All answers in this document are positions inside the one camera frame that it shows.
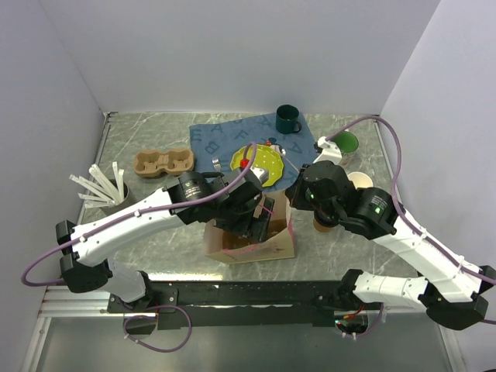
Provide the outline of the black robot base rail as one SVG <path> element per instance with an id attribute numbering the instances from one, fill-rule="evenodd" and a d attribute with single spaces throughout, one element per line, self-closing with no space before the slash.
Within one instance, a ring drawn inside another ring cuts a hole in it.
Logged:
<path id="1" fill-rule="evenodd" d="M 125 317 L 158 315 L 159 330 L 201 326 L 310 324 L 333 327 L 337 312 L 377 311 L 339 281 L 154 281 L 145 305 L 122 305 L 113 295 L 107 310 Z"/>

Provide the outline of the kraft paper takeout bag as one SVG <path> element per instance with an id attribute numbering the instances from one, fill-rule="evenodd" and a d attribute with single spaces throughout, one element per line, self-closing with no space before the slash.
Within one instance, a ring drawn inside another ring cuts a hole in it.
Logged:
<path id="1" fill-rule="evenodd" d="M 272 191 L 264 197 L 274 200 L 267 238 L 262 243 L 251 243 L 247 238 L 225 232 L 209 222 L 203 233 L 204 254 L 207 258 L 224 264 L 243 264 L 295 256 L 291 208 L 287 197 L 283 191 Z"/>

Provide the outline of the brown paper coffee cup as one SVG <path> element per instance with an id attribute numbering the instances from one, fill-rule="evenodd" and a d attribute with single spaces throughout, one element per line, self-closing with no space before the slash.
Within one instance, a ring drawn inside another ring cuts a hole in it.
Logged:
<path id="1" fill-rule="evenodd" d="M 314 229 L 319 233 L 329 233 L 336 227 L 336 224 L 321 219 L 318 215 L 313 218 Z"/>

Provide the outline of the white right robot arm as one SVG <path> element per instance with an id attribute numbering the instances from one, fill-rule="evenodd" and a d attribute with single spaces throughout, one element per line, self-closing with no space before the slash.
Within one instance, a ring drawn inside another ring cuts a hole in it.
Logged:
<path id="1" fill-rule="evenodd" d="M 483 293 L 495 285 L 495 270 L 477 266 L 447 249 L 420 226 L 398 200 L 376 187 L 358 188 L 329 160 L 306 164 L 286 192 L 291 207 L 311 211 L 317 224 L 383 246 L 414 267 L 418 277 L 391 277 L 350 269 L 329 302 L 350 310 L 380 303 L 423 310 L 453 330 L 486 322 Z"/>

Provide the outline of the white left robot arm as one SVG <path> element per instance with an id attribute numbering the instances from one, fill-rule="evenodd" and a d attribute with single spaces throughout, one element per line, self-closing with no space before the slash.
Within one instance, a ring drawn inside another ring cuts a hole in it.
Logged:
<path id="1" fill-rule="evenodd" d="M 60 259 L 61 276 L 73 293 L 102 289 L 135 311 L 146 311 L 154 295 L 147 274 L 113 260 L 114 254 L 138 239 L 194 222 L 260 243 L 274 207 L 274 200 L 262 193 L 268 178 L 259 167 L 228 174 L 185 172 L 134 205 L 73 226 L 71 248 Z"/>

